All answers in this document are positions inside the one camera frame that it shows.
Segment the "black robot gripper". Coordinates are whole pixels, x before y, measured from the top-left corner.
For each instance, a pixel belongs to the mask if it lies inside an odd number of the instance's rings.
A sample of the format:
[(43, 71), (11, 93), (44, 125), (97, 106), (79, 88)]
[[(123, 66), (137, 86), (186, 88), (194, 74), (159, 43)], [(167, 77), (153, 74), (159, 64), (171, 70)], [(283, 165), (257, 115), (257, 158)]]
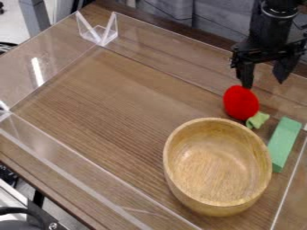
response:
[(230, 66), (237, 68), (237, 77), (242, 87), (251, 89), (254, 85), (254, 67), (257, 64), (275, 61), (274, 76), (282, 84), (297, 67), (306, 53), (307, 39), (297, 40), (281, 47), (265, 47), (259, 42), (247, 39), (231, 47)]

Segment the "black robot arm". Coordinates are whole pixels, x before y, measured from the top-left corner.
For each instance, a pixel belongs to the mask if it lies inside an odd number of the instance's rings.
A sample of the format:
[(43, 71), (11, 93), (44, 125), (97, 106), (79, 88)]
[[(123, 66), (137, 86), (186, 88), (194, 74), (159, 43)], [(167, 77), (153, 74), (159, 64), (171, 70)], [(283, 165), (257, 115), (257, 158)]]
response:
[(295, 18), (307, 0), (254, 0), (247, 38), (231, 47), (230, 67), (242, 86), (254, 86), (255, 65), (273, 62), (273, 74), (282, 84), (307, 50), (307, 31)]

